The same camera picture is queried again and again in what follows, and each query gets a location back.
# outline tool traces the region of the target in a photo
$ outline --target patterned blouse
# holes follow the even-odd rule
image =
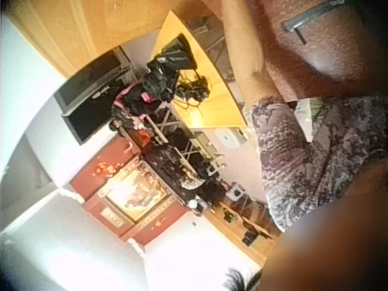
[[[300,217],[343,197],[360,168],[388,154],[388,98],[333,98],[307,142],[281,97],[252,109],[271,215],[284,232]]]

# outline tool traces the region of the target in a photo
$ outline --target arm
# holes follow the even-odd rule
[[[251,107],[262,98],[279,96],[245,0],[222,0],[222,13],[230,63],[246,104]]]

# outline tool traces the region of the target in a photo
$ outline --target television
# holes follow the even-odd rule
[[[79,144],[110,120],[117,94],[134,81],[133,66],[118,47],[86,65],[54,94],[62,118]]]

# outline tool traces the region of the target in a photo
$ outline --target yellow table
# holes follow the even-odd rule
[[[186,109],[186,104],[173,101],[172,104],[174,109],[181,120],[190,129],[246,126],[245,119],[217,68],[209,59],[205,50],[198,44],[186,25],[172,11],[169,12],[164,21],[158,40],[153,49],[152,57],[160,53],[164,46],[181,33],[186,37],[190,44],[195,61],[198,65],[198,74],[205,76],[208,79],[209,89],[211,90],[209,97],[203,101],[198,108],[189,107]],[[195,80],[195,73],[193,71],[182,71],[182,75],[192,81]],[[190,101],[190,103],[193,105],[198,104],[196,101]]]

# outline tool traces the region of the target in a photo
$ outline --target painting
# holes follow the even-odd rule
[[[114,188],[107,198],[134,221],[141,219],[153,206],[172,193],[141,161]]]

